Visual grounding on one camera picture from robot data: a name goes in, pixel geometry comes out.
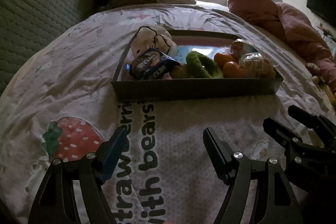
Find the mattress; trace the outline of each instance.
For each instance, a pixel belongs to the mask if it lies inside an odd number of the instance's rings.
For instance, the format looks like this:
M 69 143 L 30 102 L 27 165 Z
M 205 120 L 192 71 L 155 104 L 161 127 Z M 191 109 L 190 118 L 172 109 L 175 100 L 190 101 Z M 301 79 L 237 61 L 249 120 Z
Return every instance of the mattress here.
M 206 127 L 234 151 L 255 160 L 275 157 L 282 167 L 284 149 L 263 132 L 265 118 L 279 120 L 306 143 L 319 144 L 314 132 L 287 113 L 295 104 L 336 122 L 330 103 L 311 82 L 300 57 L 225 8 L 209 6 L 152 4 L 95 14 L 56 38 L 17 72 L 0 97 L 0 193 L 20 223 L 27 223 L 50 164 L 42 135 L 51 130 L 52 121 L 69 138 L 89 130 L 108 140 L 118 126 L 127 129 L 128 146 L 103 186 L 118 223 L 213 223 L 228 187 L 217 178 L 204 148 Z M 239 35 L 271 59 L 284 81 L 269 96 L 119 104 L 110 81 L 125 45 L 147 24 Z M 146 141 L 154 145 L 148 149 Z M 68 160 L 78 157 L 81 141 L 71 145 L 59 141 L 58 153 L 67 153 Z M 81 221 L 86 223 L 79 184 L 74 188 Z M 253 181 L 242 223 L 249 223 L 255 189 Z M 305 195 L 295 186 L 294 192 L 298 200 Z
M 95 0 L 0 0 L 0 94 L 33 54 L 95 9 Z

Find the gray quilted mattress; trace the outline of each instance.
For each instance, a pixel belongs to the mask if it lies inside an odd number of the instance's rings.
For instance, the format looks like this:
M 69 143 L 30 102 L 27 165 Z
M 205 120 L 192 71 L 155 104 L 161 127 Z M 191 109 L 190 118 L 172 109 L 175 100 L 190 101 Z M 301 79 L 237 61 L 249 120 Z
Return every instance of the gray quilted mattress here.
M 0 95 L 33 54 L 95 11 L 95 0 L 0 0 Z

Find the metal screw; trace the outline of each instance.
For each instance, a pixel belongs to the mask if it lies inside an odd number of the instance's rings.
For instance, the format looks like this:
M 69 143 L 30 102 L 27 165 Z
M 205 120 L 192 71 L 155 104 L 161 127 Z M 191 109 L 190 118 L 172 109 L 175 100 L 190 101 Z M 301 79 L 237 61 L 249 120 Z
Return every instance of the metal screw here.
M 269 162 L 271 164 L 277 164 L 278 163 L 278 160 L 276 158 L 269 158 Z
M 243 157 L 243 154 L 241 152 L 234 152 L 233 156 L 237 159 L 241 159 Z
M 61 159 L 57 158 L 52 161 L 53 164 L 59 165 L 61 163 Z
M 87 154 L 86 154 L 86 157 L 87 157 L 89 160 L 93 159 L 95 156 L 96 156 L 96 154 L 93 153 L 93 152 L 90 152 L 90 153 L 87 153 Z
M 300 157 L 295 157 L 295 162 L 297 163 L 297 164 L 300 164 L 301 162 L 302 162 L 302 160 L 301 160 L 301 158 Z

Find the mandarin orange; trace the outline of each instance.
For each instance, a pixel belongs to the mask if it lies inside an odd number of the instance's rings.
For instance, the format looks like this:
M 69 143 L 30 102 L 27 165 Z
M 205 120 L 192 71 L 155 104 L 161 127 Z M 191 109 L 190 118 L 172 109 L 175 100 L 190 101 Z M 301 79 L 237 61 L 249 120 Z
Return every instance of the mandarin orange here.
M 236 62 L 229 61 L 223 66 L 223 76 L 225 78 L 244 78 L 244 68 Z
M 215 54 L 213 60 L 217 63 L 217 65 L 220 67 L 220 68 L 223 68 L 223 66 L 230 62 L 230 61 L 233 61 L 234 58 L 231 54 L 229 53 L 226 53 L 226 52 L 218 52 Z

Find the bed sheet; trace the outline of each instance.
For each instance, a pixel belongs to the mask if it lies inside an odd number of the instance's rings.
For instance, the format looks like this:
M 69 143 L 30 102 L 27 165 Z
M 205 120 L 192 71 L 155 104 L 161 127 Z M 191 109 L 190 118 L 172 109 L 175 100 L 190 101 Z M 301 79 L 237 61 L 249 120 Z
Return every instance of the bed sheet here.
M 239 35 L 272 60 L 283 84 L 269 96 L 118 104 L 110 81 L 125 45 L 146 24 Z M 251 159 L 275 157 L 284 167 L 283 148 L 263 132 L 265 118 L 273 117 L 305 142 L 318 144 L 314 132 L 288 116 L 292 104 L 336 122 L 298 55 L 225 10 L 155 4 L 98 13 L 35 54 L 0 97 L 0 198 L 20 223 L 27 223 L 49 166 L 42 135 L 51 121 L 69 138 L 84 131 L 103 140 L 122 125 L 128 145 L 103 186 L 117 222 L 213 223 L 228 187 L 217 179 L 203 145 L 203 129 L 213 127 L 233 150 Z M 66 147 L 60 141 L 59 154 L 76 159 L 80 145 Z M 242 223 L 249 223 L 255 188 L 252 182 Z M 86 223 L 78 183 L 74 189 Z M 305 195 L 296 187 L 294 191 L 299 200 Z
M 223 6 L 217 3 L 212 3 L 212 2 L 204 2 L 204 1 L 196 1 L 196 6 L 209 9 L 209 10 L 221 10 L 225 12 L 229 12 L 229 8 L 227 6 Z

